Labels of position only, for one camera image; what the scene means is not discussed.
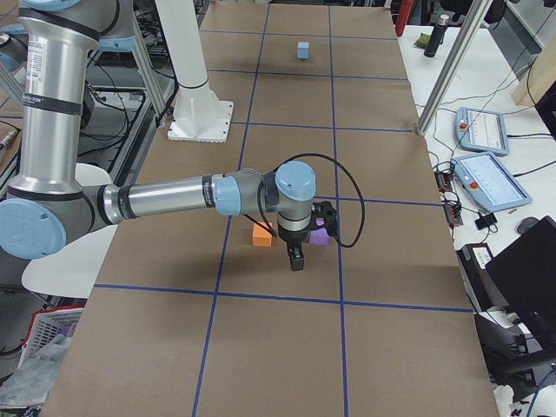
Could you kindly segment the blue block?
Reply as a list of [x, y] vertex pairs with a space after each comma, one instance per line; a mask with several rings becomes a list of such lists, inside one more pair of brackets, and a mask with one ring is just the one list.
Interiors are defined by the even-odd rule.
[[300, 41], [297, 43], [296, 57], [299, 60], [308, 60], [310, 58], [310, 42]]

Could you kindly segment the purple block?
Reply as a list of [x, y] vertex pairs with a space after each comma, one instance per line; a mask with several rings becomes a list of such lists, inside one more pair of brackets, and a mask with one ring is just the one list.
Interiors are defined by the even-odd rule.
[[317, 219], [316, 225], [318, 228], [309, 233], [308, 243], [316, 246], [327, 246], [329, 244], [330, 236], [324, 228], [324, 221]]

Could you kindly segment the orange block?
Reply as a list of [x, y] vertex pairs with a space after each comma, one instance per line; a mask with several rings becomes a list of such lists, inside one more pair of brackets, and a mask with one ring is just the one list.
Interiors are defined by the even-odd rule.
[[270, 248], [273, 244], [274, 237], [270, 232], [263, 228], [260, 224], [253, 224], [251, 240], [252, 244], [257, 248]]

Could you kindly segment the brown paper mat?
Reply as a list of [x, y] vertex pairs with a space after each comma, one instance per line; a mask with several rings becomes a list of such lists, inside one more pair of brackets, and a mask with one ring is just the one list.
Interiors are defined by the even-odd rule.
[[138, 181], [301, 153], [353, 247], [308, 244], [293, 272], [242, 217], [123, 222], [43, 415], [496, 415], [389, 12], [219, 2], [201, 38], [228, 140], [159, 133]]

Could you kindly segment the black label printer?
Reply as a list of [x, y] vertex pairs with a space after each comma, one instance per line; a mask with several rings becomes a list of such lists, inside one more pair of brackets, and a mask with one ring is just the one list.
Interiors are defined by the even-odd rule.
[[505, 309], [507, 300], [488, 274], [486, 265], [493, 259], [487, 243], [468, 243], [456, 251], [464, 285], [473, 307], [482, 312]]

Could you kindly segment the near teach pendant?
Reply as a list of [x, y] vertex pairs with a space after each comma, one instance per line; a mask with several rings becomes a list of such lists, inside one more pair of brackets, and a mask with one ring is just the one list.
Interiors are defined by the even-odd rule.
[[455, 157], [452, 164], [464, 190], [486, 212], [516, 209], [533, 202], [493, 152]]

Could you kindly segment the teach pendant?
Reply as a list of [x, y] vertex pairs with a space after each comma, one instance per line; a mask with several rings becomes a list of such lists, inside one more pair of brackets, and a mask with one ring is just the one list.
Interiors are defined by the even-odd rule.
[[491, 151], [497, 156], [510, 153], [506, 124], [500, 112], [460, 107], [454, 129], [458, 144], [465, 150]]
[[516, 209], [533, 202], [493, 152], [455, 157], [452, 164], [464, 190], [486, 212]]

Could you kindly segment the far teach pendant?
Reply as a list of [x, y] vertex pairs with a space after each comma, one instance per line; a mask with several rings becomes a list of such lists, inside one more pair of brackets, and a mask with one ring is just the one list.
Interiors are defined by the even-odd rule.
[[454, 129], [458, 144], [465, 150], [491, 151], [497, 156], [510, 153], [506, 124], [500, 112], [460, 107]]

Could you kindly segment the black monitor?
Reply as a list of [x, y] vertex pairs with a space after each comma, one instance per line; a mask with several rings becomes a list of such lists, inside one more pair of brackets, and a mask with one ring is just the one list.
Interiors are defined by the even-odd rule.
[[487, 265], [508, 307], [538, 337], [555, 336], [555, 220], [545, 216]]

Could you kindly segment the black bottle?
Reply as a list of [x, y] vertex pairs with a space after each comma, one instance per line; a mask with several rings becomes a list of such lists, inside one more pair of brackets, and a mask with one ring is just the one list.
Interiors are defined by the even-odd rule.
[[429, 37], [427, 47], [424, 50], [424, 56], [433, 57], [436, 55], [447, 30], [449, 19], [449, 15], [442, 14], [439, 16], [438, 21], [434, 25], [433, 31]]

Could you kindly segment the white plastic basket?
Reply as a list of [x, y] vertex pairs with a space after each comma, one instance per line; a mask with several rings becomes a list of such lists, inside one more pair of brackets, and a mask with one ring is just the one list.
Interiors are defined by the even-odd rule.
[[69, 329], [78, 323], [83, 310], [84, 307], [66, 306], [35, 312], [23, 340], [17, 368], [59, 334], [67, 334]]

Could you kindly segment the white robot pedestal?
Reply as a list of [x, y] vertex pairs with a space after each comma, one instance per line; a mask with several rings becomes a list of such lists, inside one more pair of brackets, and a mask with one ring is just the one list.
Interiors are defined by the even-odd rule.
[[156, 8], [178, 84], [169, 139], [226, 142], [234, 104], [210, 87], [194, 3], [162, 0]]

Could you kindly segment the aluminium frame post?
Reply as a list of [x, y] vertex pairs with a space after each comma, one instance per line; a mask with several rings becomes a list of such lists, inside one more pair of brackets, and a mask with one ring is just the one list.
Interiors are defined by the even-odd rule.
[[424, 136], [427, 133], [452, 83], [456, 71], [474, 40], [492, 3], [493, 0], [475, 0], [472, 2], [467, 17], [448, 53], [447, 59], [443, 64], [436, 83], [427, 99], [425, 108], [422, 110], [420, 119], [415, 127], [415, 133], [418, 136]]

